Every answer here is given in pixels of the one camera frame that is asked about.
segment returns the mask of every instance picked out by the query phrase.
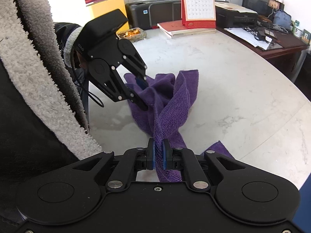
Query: blue backpack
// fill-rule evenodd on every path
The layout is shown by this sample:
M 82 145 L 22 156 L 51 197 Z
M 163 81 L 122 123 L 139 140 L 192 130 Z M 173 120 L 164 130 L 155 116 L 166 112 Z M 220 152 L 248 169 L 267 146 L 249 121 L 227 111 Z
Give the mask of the blue backpack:
M 284 10 L 279 10 L 274 14 L 273 23 L 290 30 L 291 16 L 288 15 Z

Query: monitor screen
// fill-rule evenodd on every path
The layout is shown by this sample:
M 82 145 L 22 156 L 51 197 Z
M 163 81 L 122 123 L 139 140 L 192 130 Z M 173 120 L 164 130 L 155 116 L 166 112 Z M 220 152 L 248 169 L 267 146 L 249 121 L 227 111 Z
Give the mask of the monitor screen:
M 266 15 L 269 0 L 243 0 L 242 6 L 256 11 L 259 15 Z

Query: purple cloth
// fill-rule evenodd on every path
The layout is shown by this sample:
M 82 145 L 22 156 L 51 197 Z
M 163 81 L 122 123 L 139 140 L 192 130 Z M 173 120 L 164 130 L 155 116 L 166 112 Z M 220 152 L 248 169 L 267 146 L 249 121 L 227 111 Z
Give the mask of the purple cloth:
M 234 157 L 231 155 L 231 153 L 228 152 L 226 147 L 220 141 L 218 141 L 215 144 L 211 145 L 208 149 L 204 150 L 204 152 L 208 151 L 208 150 L 221 153 L 221 154 L 223 154 L 223 155 L 225 155 L 227 157 L 230 157 L 230 158 L 234 159 Z
M 155 140 L 155 168 L 159 180 L 181 181 L 179 171 L 163 169 L 162 140 L 168 138 L 171 147 L 186 148 L 178 128 L 186 122 L 189 108 L 197 98 L 198 70 L 180 71 L 176 79 L 174 74 L 157 74 L 154 79 L 147 76 L 149 87 L 144 90 L 136 84 L 133 74 L 125 74 L 124 78 L 127 86 L 148 105 L 148 110 L 142 111 L 129 101 L 137 125 Z

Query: yellow box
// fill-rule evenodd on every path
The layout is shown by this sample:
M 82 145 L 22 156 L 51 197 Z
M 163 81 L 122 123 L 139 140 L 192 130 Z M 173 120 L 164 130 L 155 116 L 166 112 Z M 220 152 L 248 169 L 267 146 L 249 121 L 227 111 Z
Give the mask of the yellow box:
M 127 17 L 126 11 L 125 11 L 124 0 L 105 0 L 99 3 L 92 4 L 88 6 L 88 8 L 90 10 L 92 19 L 102 16 L 104 14 L 107 14 L 108 12 L 116 10 L 116 9 L 120 9 L 123 12 L 123 14 Z M 129 29 L 129 26 L 128 26 L 128 23 L 126 23 L 117 31 L 117 33 L 126 31 L 128 29 Z

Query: round table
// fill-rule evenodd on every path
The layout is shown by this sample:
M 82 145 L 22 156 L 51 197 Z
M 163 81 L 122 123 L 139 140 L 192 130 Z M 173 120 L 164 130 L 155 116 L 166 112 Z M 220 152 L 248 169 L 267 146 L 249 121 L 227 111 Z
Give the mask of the round table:
M 179 129 L 188 148 L 200 154 L 220 140 L 235 159 L 302 186 L 311 172 L 311 103 L 290 80 L 218 31 L 168 39 L 155 29 L 147 36 L 134 46 L 150 77 L 199 70 L 197 99 Z M 147 146 L 127 101 L 114 103 L 93 85 L 90 91 L 105 104 L 90 100 L 91 135 L 103 149 L 119 155 Z

